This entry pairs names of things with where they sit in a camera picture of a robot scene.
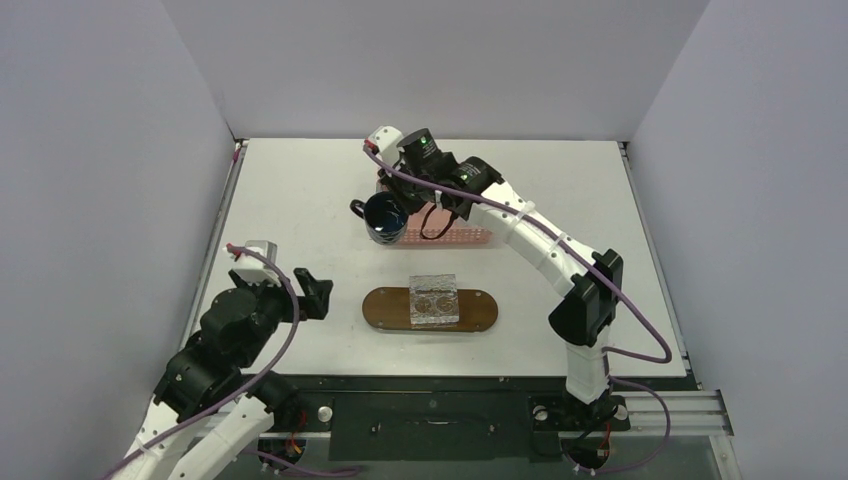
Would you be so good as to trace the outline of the pink perforated plastic basket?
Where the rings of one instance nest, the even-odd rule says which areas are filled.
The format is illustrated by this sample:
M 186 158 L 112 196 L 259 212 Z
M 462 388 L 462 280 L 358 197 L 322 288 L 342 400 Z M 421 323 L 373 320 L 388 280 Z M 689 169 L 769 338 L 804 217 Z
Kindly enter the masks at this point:
M 384 242 L 384 246 L 447 248 L 485 245 L 491 239 L 492 233 L 489 230 L 472 226 L 461 218 L 450 222 L 451 212 L 432 202 L 414 196 L 406 196 L 405 199 L 413 207 L 418 207 L 418 210 L 408 215 L 403 234 L 389 243 Z

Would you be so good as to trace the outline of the brown oval wooden tray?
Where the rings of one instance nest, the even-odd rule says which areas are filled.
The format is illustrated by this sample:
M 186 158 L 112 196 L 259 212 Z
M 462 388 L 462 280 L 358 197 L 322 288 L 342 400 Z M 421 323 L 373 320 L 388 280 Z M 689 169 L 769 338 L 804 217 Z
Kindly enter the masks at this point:
M 369 292 L 362 302 L 362 314 L 372 327 L 383 331 L 483 332 L 498 319 L 495 299 L 481 290 L 460 289 L 458 321 L 455 323 L 414 324 L 407 288 L 379 287 Z

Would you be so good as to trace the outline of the dark blue mug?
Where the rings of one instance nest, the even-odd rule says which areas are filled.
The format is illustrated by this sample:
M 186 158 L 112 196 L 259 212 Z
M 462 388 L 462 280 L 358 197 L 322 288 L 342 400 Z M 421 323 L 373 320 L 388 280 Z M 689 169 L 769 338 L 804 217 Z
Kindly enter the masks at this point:
M 369 238 L 378 245 L 397 244 L 406 233 L 409 215 L 390 192 L 351 200 L 349 209 L 364 222 Z

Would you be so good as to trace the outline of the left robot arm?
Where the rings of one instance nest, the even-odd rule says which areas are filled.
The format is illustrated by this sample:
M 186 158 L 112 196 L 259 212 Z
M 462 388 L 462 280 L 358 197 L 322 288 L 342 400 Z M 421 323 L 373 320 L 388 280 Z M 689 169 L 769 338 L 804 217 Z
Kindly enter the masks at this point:
M 246 373 L 283 324 L 329 312 L 331 280 L 294 271 L 301 294 L 267 267 L 236 267 L 200 327 L 166 364 L 132 446 L 109 479 L 212 479 L 272 429 L 301 420 L 297 388 L 267 364 Z

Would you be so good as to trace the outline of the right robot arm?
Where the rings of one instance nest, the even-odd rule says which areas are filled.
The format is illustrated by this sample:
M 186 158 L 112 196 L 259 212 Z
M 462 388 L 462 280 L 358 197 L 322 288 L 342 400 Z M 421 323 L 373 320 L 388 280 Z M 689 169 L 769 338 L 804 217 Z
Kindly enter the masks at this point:
M 498 170 L 476 156 L 457 161 L 426 128 L 405 135 L 382 126 L 365 139 L 364 150 L 379 161 L 379 185 L 407 214 L 437 207 L 452 219 L 485 229 L 551 284 L 561 301 L 548 322 L 567 349 L 565 416 L 578 427 L 598 420 L 610 387 L 603 350 L 616 316 L 621 256 L 613 250 L 599 253 L 573 239 Z

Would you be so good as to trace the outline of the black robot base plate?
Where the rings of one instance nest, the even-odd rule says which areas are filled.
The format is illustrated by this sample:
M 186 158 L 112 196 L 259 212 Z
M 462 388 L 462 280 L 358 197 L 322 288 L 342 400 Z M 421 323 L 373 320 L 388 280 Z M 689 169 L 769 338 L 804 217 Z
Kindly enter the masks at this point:
M 562 377 L 291 375 L 287 411 L 250 448 L 302 462 L 320 445 L 331 461 L 554 462 L 562 450 L 609 447 L 631 428 L 614 409 L 569 400 Z

